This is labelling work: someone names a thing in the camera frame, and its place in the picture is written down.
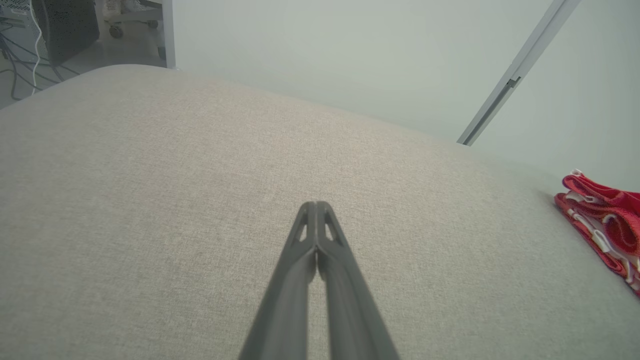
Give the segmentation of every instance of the gray floor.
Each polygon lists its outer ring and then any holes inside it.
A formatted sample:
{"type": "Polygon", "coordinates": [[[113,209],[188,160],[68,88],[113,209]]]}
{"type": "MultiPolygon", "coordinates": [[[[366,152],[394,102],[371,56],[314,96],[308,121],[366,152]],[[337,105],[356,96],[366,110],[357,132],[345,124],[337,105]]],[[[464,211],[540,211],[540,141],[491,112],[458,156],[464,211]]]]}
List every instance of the gray floor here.
{"type": "MultiPolygon", "coordinates": [[[[112,38],[109,35],[109,26],[102,18],[102,0],[98,0],[96,3],[100,38],[91,47],[64,63],[65,66],[81,74],[99,67],[123,63],[166,67],[166,61],[160,59],[157,53],[157,29],[149,29],[146,24],[141,22],[127,22],[122,24],[124,36],[119,39],[112,38]]],[[[11,63],[0,56],[0,70],[10,69],[11,67],[11,63]]],[[[20,74],[27,79],[31,79],[31,72],[29,70],[20,65],[18,65],[18,68],[20,74]]],[[[65,79],[75,76],[66,70],[59,70],[65,79]]],[[[56,79],[55,74],[50,68],[38,67],[38,72],[48,78],[56,79]]],[[[41,78],[37,79],[38,87],[44,89],[53,86],[53,84],[46,80],[41,78]]],[[[10,96],[12,82],[13,74],[11,72],[0,74],[0,108],[4,108],[15,102],[10,96]]],[[[28,97],[31,95],[31,87],[18,79],[15,95],[18,98],[28,97]]]]}

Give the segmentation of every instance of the white wall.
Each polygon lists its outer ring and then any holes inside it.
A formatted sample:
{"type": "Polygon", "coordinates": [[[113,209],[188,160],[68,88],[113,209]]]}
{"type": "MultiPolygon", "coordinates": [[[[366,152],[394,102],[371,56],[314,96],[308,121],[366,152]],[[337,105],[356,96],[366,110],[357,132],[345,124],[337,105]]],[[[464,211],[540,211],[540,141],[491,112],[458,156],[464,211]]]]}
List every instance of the white wall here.
{"type": "Polygon", "coordinates": [[[179,0],[181,70],[456,141],[552,0],[179,0]]]}
{"type": "Polygon", "coordinates": [[[640,192],[640,1],[582,0],[472,149],[640,192]]]}

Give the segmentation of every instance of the caster wheel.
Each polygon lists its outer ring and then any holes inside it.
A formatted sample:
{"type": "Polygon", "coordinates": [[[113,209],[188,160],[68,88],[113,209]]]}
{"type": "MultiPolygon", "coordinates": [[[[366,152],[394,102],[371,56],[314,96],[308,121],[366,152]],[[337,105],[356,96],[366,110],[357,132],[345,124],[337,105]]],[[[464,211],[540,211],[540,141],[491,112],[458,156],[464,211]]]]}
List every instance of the caster wheel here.
{"type": "Polygon", "coordinates": [[[158,56],[160,56],[160,59],[166,60],[166,47],[158,46],[158,56]]]}
{"type": "Polygon", "coordinates": [[[109,28],[109,34],[113,38],[121,38],[122,35],[124,35],[124,32],[118,26],[111,26],[109,28]]]}

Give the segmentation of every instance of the computer tower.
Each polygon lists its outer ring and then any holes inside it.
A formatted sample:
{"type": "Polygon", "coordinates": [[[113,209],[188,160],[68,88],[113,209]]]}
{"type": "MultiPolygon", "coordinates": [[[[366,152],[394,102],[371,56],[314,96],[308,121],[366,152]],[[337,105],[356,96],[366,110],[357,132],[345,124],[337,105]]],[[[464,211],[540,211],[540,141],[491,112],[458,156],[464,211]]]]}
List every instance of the computer tower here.
{"type": "MultiPolygon", "coordinates": [[[[39,34],[37,21],[42,30],[38,53],[55,66],[86,49],[100,36],[92,0],[0,0],[0,21],[8,28],[2,34],[32,53],[39,34]]],[[[20,60],[36,61],[33,54],[6,43],[20,60]]]]}

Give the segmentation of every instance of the white cable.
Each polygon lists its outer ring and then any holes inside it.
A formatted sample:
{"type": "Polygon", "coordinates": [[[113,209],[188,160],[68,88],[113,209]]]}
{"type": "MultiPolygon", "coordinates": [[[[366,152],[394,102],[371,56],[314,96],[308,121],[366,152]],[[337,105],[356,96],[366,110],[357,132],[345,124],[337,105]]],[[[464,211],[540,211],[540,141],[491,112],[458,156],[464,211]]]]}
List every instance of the white cable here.
{"type": "MultiPolygon", "coordinates": [[[[38,52],[38,42],[42,38],[42,29],[40,29],[40,25],[38,25],[38,19],[36,19],[36,14],[33,12],[33,0],[29,0],[29,8],[31,10],[31,18],[33,19],[33,23],[36,24],[36,28],[38,28],[38,32],[39,32],[38,38],[36,39],[36,43],[33,45],[33,47],[36,49],[36,55],[38,56],[38,60],[33,66],[33,84],[35,86],[38,86],[38,83],[36,83],[36,69],[38,68],[38,64],[40,63],[40,52],[38,52]]],[[[33,90],[31,91],[31,95],[35,94],[35,92],[36,92],[36,88],[34,87],[33,90]]]]}

